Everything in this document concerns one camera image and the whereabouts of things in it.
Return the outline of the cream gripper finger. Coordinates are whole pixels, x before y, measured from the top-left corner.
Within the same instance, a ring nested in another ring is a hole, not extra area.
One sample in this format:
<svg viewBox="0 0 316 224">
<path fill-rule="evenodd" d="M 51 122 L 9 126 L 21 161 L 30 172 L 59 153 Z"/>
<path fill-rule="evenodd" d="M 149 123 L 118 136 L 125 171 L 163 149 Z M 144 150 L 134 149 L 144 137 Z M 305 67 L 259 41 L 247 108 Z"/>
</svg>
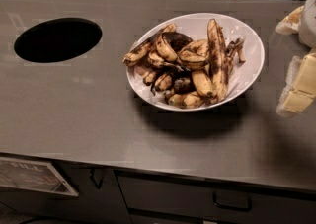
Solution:
<svg viewBox="0 0 316 224">
<path fill-rule="evenodd" d="M 283 117 L 294 117 L 304 112 L 316 99 L 316 53 L 303 58 L 294 56 L 289 63 L 276 112 Z"/>
<path fill-rule="evenodd" d="M 304 7 L 300 6 L 285 16 L 275 27 L 275 31 L 281 35 L 299 33 L 299 21 Z"/>
</svg>

